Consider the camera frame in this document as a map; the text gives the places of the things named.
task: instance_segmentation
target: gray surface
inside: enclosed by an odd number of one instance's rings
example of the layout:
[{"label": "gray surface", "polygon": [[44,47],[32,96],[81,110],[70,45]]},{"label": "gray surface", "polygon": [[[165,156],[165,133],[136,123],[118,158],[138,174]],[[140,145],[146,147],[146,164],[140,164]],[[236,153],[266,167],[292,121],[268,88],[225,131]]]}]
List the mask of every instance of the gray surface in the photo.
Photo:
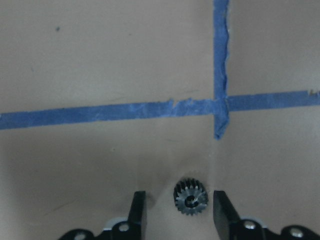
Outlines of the gray surface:
[{"label": "gray surface", "polygon": [[[229,94],[316,88],[317,7],[231,1]],[[0,112],[212,98],[211,12],[210,1],[3,0]],[[299,45],[302,28],[313,34],[308,47]],[[296,40],[279,45],[262,29]],[[247,44],[251,31],[257,38]],[[128,213],[137,190],[148,192],[147,240],[218,239],[214,189],[276,232],[296,223],[319,230],[319,107],[230,118],[221,141],[213,139],[212,116],[0,131],[0,239],[57,239],[72,228],[98,234]],[[176,210],[181,177],[206,185],[203,214]]]}]

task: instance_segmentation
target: metal gear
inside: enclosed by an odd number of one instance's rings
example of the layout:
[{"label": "metal gear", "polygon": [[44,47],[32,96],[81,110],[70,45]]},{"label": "metal gear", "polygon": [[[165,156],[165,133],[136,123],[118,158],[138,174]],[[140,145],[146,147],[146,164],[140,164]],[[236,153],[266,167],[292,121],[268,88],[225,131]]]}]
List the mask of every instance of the metal gear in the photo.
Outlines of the metal gear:
[{"label": "metal gear", "polygon": [[208,203],[205,187],[194,178],[179,181],[174,188],[173,197],[178,210],[187,215],[201,213]]}]

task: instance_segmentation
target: blue tape strip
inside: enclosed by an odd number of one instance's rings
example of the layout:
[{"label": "blue tape strip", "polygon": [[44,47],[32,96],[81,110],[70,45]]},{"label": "blue tape strip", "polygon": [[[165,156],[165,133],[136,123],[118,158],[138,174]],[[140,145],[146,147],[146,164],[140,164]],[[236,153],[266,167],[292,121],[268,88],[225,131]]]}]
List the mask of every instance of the blue tape strip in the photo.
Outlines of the blue tape strip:
[{"label": "blue tape strip", "polygon": [[214,116],[214,137],[220,139],[229,124],[229,110],[226,104],[228,78],[226,61],[228,57],[227,11],[229,0],[214,0],[214,98],[220,101],[220,111]]},{"label": "blue tape strip", "polygon": [[309,94],[308,91],[292,91],[230,96],[227,99],[227,104],[232,112],[315,106],[320,105],[320,94]]},{"label": "blue tape strip", "polygon": [[187,99],[176,104],[170,100],[21,111],[2,113],[0,115],[0,130],[96,121],[200,116],[216,114],[217,111],[219,111],[219,105],[212,99]]}]

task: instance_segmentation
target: gear bore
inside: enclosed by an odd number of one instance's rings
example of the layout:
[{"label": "gear bore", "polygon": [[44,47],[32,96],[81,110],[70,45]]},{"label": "gear bore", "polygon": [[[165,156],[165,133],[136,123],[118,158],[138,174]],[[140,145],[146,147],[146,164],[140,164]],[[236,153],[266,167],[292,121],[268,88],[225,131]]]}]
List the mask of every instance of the gear bore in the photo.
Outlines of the gear bore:
[{"label": "gear bore", "polygon": [[205,187],[194,178],[179,181],[174,188],[173,197],[178,210],[187,215],[201,213],[208,203]]}]

